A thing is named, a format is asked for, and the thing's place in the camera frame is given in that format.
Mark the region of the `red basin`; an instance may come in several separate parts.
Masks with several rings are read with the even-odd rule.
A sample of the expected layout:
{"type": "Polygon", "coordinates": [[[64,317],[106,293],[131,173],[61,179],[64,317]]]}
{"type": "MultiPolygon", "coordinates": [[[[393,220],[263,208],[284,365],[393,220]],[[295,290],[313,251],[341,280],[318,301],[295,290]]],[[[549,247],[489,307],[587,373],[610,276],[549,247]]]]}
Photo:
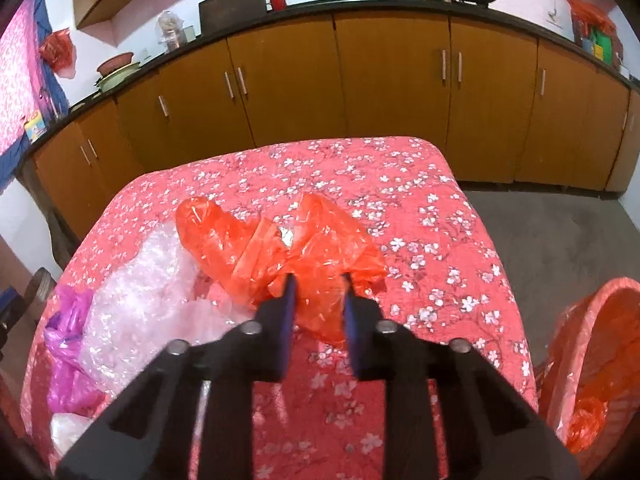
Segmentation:
{"type": "Polygon", "coordinates": [[[102,77],[106,77],[109,74],[113,73],[115,70],[119,70],[120,68],[131,64],[133,58],[134,54],[132,52],[119,53],[118,55],[115,55],[112,58],[104,61],[101,65],[98,66],[96,71],[102,77]]]}

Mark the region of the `purple plastic bag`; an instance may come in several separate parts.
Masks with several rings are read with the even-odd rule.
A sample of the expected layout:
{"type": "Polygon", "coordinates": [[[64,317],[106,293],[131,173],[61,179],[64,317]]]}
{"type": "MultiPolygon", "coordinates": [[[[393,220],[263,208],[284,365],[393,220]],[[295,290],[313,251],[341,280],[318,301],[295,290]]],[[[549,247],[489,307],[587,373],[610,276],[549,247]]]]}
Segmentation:
{"type": "Polygon", "coordinates": [[[52,359],[48,408],[53,414],[90,417],[104,400],[104,393],[78,361],[93,291],[78,292],[73,287],[59,284],[55,298],[58,310],[50,317],[43,332],[44,344],[52,359]]]}

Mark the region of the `red bag on counter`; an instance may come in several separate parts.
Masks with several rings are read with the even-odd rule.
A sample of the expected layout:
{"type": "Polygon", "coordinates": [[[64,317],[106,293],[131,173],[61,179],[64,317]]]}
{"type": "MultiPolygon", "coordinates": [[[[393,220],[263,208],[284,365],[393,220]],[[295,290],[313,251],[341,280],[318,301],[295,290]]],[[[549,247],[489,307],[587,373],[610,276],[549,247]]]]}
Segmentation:
{"type": "Polygon", "coordinates": [[[572,18],[587,25],[591,25],[600,29],[607,35],[613,36],[617,34],[617,28],[614,22],[600,8],[590,2],[582,0],[567,0],[570,5],[570,13],[572,18]]]}

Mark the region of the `dark cutting board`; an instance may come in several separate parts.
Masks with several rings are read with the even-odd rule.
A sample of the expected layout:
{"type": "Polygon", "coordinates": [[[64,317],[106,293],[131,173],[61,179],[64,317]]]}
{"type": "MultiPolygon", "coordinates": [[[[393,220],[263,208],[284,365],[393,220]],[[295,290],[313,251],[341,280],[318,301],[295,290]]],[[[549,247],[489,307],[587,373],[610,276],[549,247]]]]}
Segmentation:
{"type": "Polygon", "coordinates": [[[267,14],[266,0],[204,0],[198,4],[201,34],[208,36],[267,14]]]}

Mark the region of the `lower wooden cabinets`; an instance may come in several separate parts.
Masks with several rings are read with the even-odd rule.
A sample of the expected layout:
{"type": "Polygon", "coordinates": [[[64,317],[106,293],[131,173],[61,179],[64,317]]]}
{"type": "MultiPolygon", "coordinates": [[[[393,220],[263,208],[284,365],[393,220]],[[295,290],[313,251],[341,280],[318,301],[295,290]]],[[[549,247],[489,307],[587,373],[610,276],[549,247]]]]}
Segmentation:
{"type": "Polygon", "coordinates": [[[471,183],[620,194],[639,93],[568,44],[446,14],[319,13],[134,75],[28,154],[21,178],[83,238],[147,172],[301,140],[415,136],[471,183]]]}

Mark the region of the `bubble wrap sheet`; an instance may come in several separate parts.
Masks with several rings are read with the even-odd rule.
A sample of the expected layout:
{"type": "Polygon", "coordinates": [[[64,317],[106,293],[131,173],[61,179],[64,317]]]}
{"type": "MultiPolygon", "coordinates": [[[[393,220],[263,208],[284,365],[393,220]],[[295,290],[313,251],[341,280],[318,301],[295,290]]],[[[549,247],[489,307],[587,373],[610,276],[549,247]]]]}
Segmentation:
{"type": "Polygon", "coordinates": [[[207,344],[252,316],[201,271],[175,223],[165,222],[93,294],[78,363],[114,398],[168,342],[207,344]]]}

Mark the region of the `pink door curtain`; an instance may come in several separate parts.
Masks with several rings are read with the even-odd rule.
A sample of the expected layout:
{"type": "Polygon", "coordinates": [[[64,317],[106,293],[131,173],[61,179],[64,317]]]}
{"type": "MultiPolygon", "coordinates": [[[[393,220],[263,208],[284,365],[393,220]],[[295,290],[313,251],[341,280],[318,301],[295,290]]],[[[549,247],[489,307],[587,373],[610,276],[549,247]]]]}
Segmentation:
{"type": "Polygon", "coordinates": [[[39,48],[53,32],[46,0],[23,0],[1,35],[1,186],[14,179],[29,146],[25,122],[48,126],[68,114],[68,99],[39,48]]]}

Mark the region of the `clear plastic bag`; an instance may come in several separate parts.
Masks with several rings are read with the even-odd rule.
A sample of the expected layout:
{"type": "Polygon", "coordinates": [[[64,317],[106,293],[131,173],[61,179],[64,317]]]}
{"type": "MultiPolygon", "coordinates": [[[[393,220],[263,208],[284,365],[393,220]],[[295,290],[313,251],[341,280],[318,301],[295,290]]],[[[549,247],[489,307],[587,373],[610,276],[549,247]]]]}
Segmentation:
{"type": "Polygon", "coordinates": [[[91,424],[92,419],[85,416],[73,413],[53,414],[50,435],[56,455],[64,456],[91,424]]]}

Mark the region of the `red lined waste basket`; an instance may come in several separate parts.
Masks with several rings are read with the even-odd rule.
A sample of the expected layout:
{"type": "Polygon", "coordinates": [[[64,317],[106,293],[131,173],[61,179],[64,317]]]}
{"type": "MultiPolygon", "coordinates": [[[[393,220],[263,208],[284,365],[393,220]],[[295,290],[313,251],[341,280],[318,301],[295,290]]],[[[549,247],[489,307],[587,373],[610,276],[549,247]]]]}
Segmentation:
{"type": "Polygon", "coordinates": [[[536,382],[540,417],[593,474],[639,413],[639,283],[614,278],[569,306],[536,382]]]}

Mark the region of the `jar in plastic bag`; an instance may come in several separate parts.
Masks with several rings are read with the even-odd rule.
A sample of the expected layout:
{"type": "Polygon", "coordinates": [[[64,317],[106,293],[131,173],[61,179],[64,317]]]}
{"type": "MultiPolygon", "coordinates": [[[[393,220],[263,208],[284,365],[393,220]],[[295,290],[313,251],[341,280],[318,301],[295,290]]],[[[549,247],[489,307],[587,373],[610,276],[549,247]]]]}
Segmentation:
{"type": "Polygon", "coordinates": [[[183,20],[171,11],[163,11],[156,22],[158,43],[162,44],[167,52],[172,52],[186,43],[183,32],[183,20]]]}

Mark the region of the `hanging red bag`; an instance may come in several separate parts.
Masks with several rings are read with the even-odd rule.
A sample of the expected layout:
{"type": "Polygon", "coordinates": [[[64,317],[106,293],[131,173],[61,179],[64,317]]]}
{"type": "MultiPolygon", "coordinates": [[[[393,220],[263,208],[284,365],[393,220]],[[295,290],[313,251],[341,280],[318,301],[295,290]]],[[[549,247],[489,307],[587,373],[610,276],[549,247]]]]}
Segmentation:
{"type": "Polygon", "coordinates": [[[65,79],[75,77],[77,53],[68,28],[48,35],[40,44],[39,53],[55,75],[65,79]]]}

